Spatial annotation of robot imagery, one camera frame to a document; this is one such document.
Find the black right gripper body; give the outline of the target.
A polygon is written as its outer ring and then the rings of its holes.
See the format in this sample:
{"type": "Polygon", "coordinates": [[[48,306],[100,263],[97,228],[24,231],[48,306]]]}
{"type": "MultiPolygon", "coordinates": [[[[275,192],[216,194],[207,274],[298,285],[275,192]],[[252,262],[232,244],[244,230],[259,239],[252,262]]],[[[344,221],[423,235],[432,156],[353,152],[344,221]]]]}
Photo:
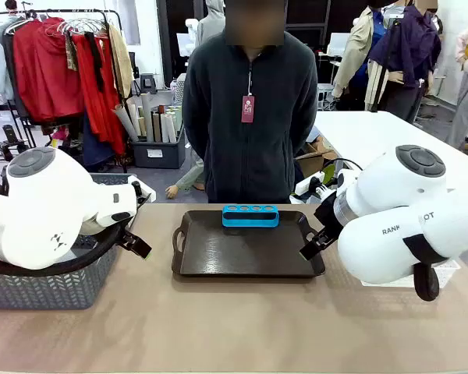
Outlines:
{"type": "Polygon", "coordinates": [[[321,201],[321,204],[314,212],[314,216],[323,226],[321,233],[324,235],[339,235],[342,225],[338,221],[334,211],[336,191],[332,191],[329,196],[321,201]]]}

